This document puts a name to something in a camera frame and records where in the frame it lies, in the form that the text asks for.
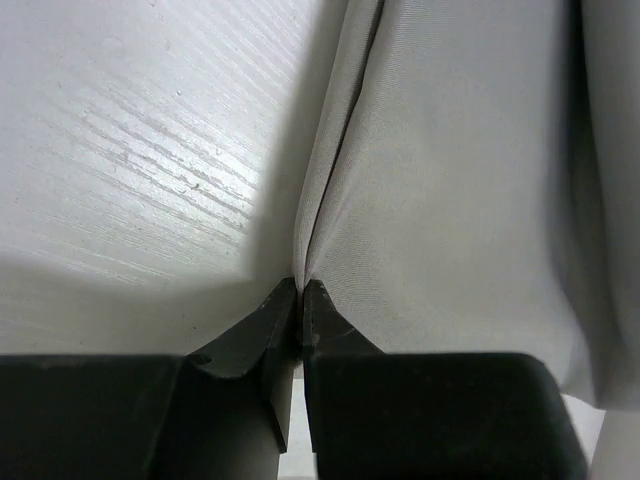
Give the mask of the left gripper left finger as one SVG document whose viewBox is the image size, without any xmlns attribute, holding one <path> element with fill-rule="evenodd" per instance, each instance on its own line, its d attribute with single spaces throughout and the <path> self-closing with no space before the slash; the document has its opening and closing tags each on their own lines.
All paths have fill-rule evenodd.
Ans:
<svg viewBox="0 0 640 480">
<path fill-rule="evenodd" d="M 250 378 L 279 451 L 287 451 L 296 368 L 293 279 L 281 280 L 256 310 L 188 359 L 218 380 Z"/>
</svg>

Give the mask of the grey cloth placemat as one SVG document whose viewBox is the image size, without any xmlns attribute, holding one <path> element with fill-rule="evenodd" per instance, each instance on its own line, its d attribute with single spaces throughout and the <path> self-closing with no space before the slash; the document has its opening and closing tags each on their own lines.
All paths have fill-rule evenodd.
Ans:
<svg viewBox="0 0 640 480">
<path fill-rule="evenodd" d="M 524 352 L 637 409 L 638 3 L 350 2 L 294 272 L 385 350 Z"/>
</svg>

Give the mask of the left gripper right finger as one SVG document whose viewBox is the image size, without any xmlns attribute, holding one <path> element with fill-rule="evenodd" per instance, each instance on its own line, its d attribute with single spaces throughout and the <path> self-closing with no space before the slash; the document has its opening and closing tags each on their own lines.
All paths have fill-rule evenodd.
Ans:
<svg viewBox="0 0 640 480">
<path fill-rule="evenodd" d="M 320 280 L 311 280 L 302 295 L 301 346 L 303 356 L 382 354 L 338 311 Z"/>
</svg>

